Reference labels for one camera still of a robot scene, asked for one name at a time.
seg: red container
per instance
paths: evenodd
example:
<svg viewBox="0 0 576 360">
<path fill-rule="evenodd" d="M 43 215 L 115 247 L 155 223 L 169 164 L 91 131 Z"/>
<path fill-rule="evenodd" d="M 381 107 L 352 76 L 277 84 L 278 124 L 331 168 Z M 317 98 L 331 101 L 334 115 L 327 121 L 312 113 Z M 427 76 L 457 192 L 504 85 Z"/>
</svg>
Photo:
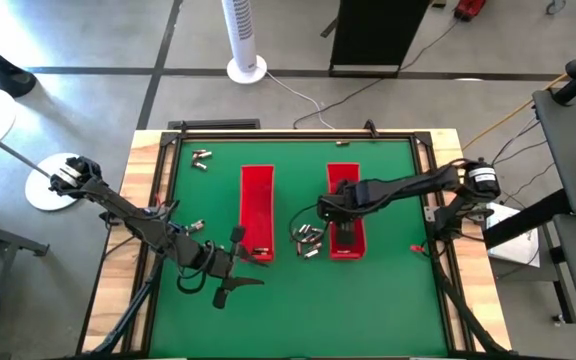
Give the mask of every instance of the red container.
<svg viewBox="0 0 576 360">
<path fill-rule="evenodd" d="M 275 258 L 274 170 L 273 165 L 241 167 L 239 224 L 246 228 L 242 245 L 257 260 L 264 262 Z M 264 251 L 264 254 L 255 254 L 255 249 L 267 251 Z"/>
<path fill-rule="evenodd" d="M 328 164 L 328 191 L 334 194 L 341 180 L 359 181 L 359 164 L 330 163 Z M 352 245 L 339 244 L 335 241 L 337 227 L 330 224 L 330 258 L 333 260 L 358 260 L 366 253 L 366 232 L 364 221 L 355 220 L 355 242 Z"/>
</svg>

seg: red object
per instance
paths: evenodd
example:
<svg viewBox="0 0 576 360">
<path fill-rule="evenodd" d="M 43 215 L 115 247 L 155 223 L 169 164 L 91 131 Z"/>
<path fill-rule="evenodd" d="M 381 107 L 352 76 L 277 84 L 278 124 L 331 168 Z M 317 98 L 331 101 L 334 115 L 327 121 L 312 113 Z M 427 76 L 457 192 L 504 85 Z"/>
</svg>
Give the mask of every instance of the red object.
<svg viewBox="0 0 576 360">
<path fill-rule="evenodd" d="M 272 165 L 241 167 L 239 223 L 246 228 L 242 245 L 257 260 L 264 262 L 275 258 L 274 170 Z M 256 254 L 255 249 L 268 250 Z"/>
<path fill-rule="evenodd" d="M 328 191 L 337 191 L 341 180 L 359 181 L 359 164 L 328 164 Z M 355 220 L 355 242 L 352 245 L 338 244 L 335 239 L 337 227 L 330 224 L 330 258 L 333 260 L 357 260 L 366 253 L 366 232 L 364 221 Z"/>
<path fill-rule="evenodd" d="M 486 4 L 486 0 L 460 0 L 455 8 L 455 17 L 459 20 L 470 21 L 477 16 Z"/>
</svg>

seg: wooden table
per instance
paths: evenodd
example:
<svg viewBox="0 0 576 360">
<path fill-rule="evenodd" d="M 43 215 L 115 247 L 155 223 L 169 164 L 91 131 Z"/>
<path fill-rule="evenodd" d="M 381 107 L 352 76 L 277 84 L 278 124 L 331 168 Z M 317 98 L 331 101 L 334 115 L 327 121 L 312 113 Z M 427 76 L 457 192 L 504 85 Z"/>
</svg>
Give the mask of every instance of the wooden table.
<svg viewBox="0 0 576 360">
<path fill-rule="evenodd" d="M 301 130 L 273 131 L 296 132 Z M 345 131 L 356 132 L 357 130 L 331 131 L 342 134 Z M 381 131 L 430 132 L 432 135 L 435 161 L 438 166 L 463 156 L 455 129 Z M 148 206 L 161 133 L 162 131 L 159 130 L 142 130 L 135 132 L 120 194 L 136 206 Z M 167 190 L 166 182 L 171 168 L 170 159 L 171 156 L 166 157 L 160 186 L 160 198 L 163 198 Z M 427 169 L 428 163 L 425 157 L 422 157 L 421 160 L 422 168 L 424 170 Z M 453 197 L 454 194 L 452 193 L 444 194 L 446 203 L 449 203 Z M 464 234 L 473 237 L 482 236 L 479 226 L 469 222 L 464 223 L 462 231 Z M 113 248 L 122 240 L 129 237 L 129 235 L 130 234 L 123 228 L 113 228 L 108 238 L 107 249 Z M 92 350 L 99 345 L 126 309 L 131 297 L 137 254 L 139 253 L 140 246 L 141 243 L 139 241 L 129 242 L 103 262 L 100 268 L 97 286 L 91 299 L 89 317 L 84 325 L 84 336 L 80 339 L 79 348 L 82 351 Z M 497 296 L 497 289 L 490 268 L 486 246 L 482 242 L 467 238 L 455 240 L 454 246 L 468 306 L 492 337 L 501 346 L 510 349 L 510 340 Z M 141 347 L 145 308 L 146 306 L 144 304 L 137 318 L 137 326 L 133 333 L 131 345 L 131 349 L 133 350 L 138 350 Z M 456 348 L 464 349 L 464 339 L 460 336 L 461 322 L 456 310 L 451 305 L 449 306 L 449 313 L 453 333 L 455 334 Z M 481 346 L 478 343 L 476 346 L 477 349 L 481 350 Z"/>
</svg>

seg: concrete floor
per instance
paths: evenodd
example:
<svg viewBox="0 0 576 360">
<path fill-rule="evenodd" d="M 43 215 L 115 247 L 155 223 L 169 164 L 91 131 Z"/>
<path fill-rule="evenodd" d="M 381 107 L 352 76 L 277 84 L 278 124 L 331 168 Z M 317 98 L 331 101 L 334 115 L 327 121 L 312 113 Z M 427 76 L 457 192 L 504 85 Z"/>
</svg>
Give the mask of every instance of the concrete floor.
<svg viewBox="0 0 576 360">
<path fill-rule="evenodd" d="M 176 19 L 169 68 L 223 69 L 230 49 L 219 0 L 185 0 Z M 428 50 L 409 71 L 559 73 L 576 58 L 576 1 L 545 16 L 545 0 L 489 1 Z M 28 67 L 144 67 L 155 65 L 173 0 L 0 0 L 0 52 Z M 271 69 L 324 70 L 332 37 L 319 33 L 334 18 L 338 0 L 253 0 L 259 53 Z M 405 63 L 451 22 L 449 9 L 430 9 Z M 76 152 L 98 161 L 117 188 L 142 110 L 150 75 L 39 75 L 40 85 L 18 99 L 17 122 L 5 142 L 34 161 Z M 282 78 L 295 90 L 330 104 L 370 79 Z M 494 123 L 544 83 L 385 80 L 324 114 L 339 128 L 370 118 L 379 127 L 451 127 L 462 142 Z M 224 77 L 162 77 L 147 127 L 172 120 L 260 118 L 263 128 L 289 128 L 312 104 L 271 80 L 241 87 Z M 466 151 L 491 158 L 532 114 L 525 111 Z M 317 128 L 316 119 L 302 123 Z M 533 130 L 513 146 L 539 142 Z M 509 192 L 552 162 L 545 147 L 499 165 Z M 0 227 L 50 243 L 46 258 L 20 253 L 0 308 L 0 352 L 39 359 L 75 350 L 105 230 L 95 205 L 80 202 L 57 213 L 32 208 L 24 198 L 27 168 L 0 151 Z M 553 169 L 517 198 L 526 204 L 559 189 Z M 546 284 L 499 283 L 515 350 L 527 355 L 576 358 L 576 325 L 556 328 L 554 291 Z"/>
</svg>

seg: green table surface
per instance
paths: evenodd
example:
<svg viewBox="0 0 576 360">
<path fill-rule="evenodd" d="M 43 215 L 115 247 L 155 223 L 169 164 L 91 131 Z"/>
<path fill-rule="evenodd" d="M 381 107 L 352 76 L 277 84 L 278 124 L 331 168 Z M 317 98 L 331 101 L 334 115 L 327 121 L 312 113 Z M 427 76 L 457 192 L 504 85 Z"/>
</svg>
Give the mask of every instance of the green table surface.
<svg viewBox="0 0 576 360">
<path fill-rule="evenodd" d="M 192 168 L 192 150 L 213 152 L 208 171 Z M 328 240 L 311 260 L 296 256 L 288 221 L 326 192 L 326 164 L 360 163 L 363 179 L 414 174 L 407 141 L 184 142 L 173 221 L 198 219 L 194 238 L 229 245 L 239 220 L 242 165 L 273 164 L 275 259 L 269 268 L 239 262 L 235 274 L 258 278 L 230 294 L 226 308 L 212 307 L 218 279 L 202 292 L 184 295 L 177 269 L 164 267 L 152 334 L 151 357 L 441 356 L 442 320 L 430 262 L 410 251 L 425 237 L 419 198 L 391 203 L 367 216 L 366 255 L 332 261 Z M 298 224 L 321 224 L 314 209 Z M 195 279 L 187 287 L 196 285 Z"/>
</svg>

